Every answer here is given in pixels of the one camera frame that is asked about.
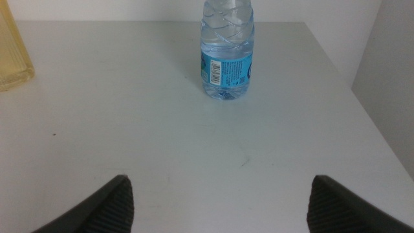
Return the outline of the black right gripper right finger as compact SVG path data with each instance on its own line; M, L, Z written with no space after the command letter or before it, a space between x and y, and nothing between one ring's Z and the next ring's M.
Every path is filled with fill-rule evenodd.
M368 203L327 175L312 181L307 225L310 232L404 232L413 227Z

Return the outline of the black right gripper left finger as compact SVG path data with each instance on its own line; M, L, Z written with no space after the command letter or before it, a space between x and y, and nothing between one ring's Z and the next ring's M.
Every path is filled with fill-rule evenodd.
M130 233L134 214L131 181L126 175L117 175L87 199L34 232Z

